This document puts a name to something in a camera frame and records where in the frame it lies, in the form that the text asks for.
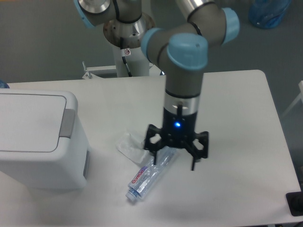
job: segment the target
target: black cable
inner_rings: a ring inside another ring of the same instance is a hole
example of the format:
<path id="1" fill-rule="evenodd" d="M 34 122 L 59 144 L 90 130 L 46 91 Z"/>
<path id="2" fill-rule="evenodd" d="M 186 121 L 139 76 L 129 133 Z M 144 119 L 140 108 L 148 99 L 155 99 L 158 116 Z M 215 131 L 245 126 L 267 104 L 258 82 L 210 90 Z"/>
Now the black cable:
<path id="1" fill-rule="evenodd" d="M 303 221 L 300 221 L 299 223 L 295 224 L 293 227 L 299 227 L 301 224 L 303 224 Z"/>
<path id="2" fill-rule="evenodd" d="M 124 39 L 123 39 L 122 37 L 120 37 L 120 50 L 123 49 L 123 41 L 124 41 Z M 125 56 L 122 56 L 122 61 L 123 61 L 124 65 L 125 65 L 125 68 L 126 68 L 126 71 L 127 71 L 128 76 L 129 76 L 129 77 L 133 77 L 131 71 L 129 70 L 129 67 L 128 67 L 128 64 L 127 64 L 127 62 L 126 62 Z"/>

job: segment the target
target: blue plastic bottle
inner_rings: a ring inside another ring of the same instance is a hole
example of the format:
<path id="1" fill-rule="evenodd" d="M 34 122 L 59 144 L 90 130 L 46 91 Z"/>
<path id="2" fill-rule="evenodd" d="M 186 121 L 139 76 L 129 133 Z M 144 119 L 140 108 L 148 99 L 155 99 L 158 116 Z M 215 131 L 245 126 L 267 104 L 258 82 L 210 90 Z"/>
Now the blue plastic bottle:
<path id="1" fill-rule="evenodd" d="M 291 0 L 255 0 L 250 7 L 249 20 L 260 28 L 273 28 L 280 24 Z"/>
<path id="2" fill-rule="evenodd" d="M 9 88 L 8 84 L 0 80 L 0 88 Z"/>

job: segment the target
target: white table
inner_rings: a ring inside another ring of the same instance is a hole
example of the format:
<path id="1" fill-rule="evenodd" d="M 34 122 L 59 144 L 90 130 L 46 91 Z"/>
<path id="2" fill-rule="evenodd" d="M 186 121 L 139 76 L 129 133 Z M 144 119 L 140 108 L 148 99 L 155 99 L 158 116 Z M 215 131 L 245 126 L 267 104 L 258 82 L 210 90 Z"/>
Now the white table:
<path id="1" fill-rule="evenodd" d="M 210 132 L 209 158 L 190 171 L 182 152 L 136 205 L 127 184 L 138 167 L 115 141 L 132 127 L 161 126 L 164 77 L 10 84 L 73 92 L 92 146 L 80 191 L 30 189 L 0 173 L 0 226 L 236 227 L 297 222 L 285 194 L 299 191 L 265 75 L 258 70 L 205 74 L 196 132 Z"/>

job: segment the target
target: gray floor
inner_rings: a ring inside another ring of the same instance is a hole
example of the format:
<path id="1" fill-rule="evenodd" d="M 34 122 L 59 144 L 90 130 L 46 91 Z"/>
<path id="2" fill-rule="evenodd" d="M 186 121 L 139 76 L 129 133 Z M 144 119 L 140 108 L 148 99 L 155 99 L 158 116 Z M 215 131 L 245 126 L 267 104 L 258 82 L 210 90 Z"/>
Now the gray floor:
<path id="1" fill-rule="evenodd" d="M 293 0 L 282 23 L 270 30 L 249 23 L 250 0 L 217 2 L 237 12 L 241 31 L 235 41 L 210 50 L 206 71 L 262 70 L 280 115 L 303 80 L 303 0 Z M 143 0 L 143 10 L 165 29 L 185 23 L 174 0 Z M 72 0 L 0 1 L 0 79 L 80 79 L 82 61 L 88 67 L 114 64 L 102 26 L 86 29 Z"/>

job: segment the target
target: black object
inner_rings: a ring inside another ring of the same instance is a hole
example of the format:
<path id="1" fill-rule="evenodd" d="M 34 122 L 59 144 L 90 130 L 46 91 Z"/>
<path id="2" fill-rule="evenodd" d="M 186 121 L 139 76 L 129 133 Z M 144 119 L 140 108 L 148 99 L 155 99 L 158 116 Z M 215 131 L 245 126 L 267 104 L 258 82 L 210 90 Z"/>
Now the black object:
<path id="1" fill-rule="evenodd" d="M 294 225 L 293 227 L 299 227 L 301 224 L 303 224 L 303 221 L 298 222 L 296 225 Z"/>
<path id="2" fill-rule="evenodd" d="M 303 192 L 290 192 L 286 194 L 290 213 L 293 216 L 303 216 Z"/>
<path id="3" fill-rule="evenodd" d="M 207 131 L 195 133 L 196 115 L 182 116 L 182 105 L 177 107 L 177 115 L 164 108 L 162 129 L 150 124 L 146 133 L 144 149 L 149 150 L 154 156 L 154 165 L 157 162 L 157 152 L 165 146 L 172 148 L 185 148 L 193 156 L 191 170 L 194 170 L 195 163 L 201 158 L 208 157 L 208 137 Z M 159 134 L 161 139 L 156 143 L 151 142 L 151 138 Z M 198 149 L 194 145 L 194 140 L 198 140 L 203 145 Z"/>

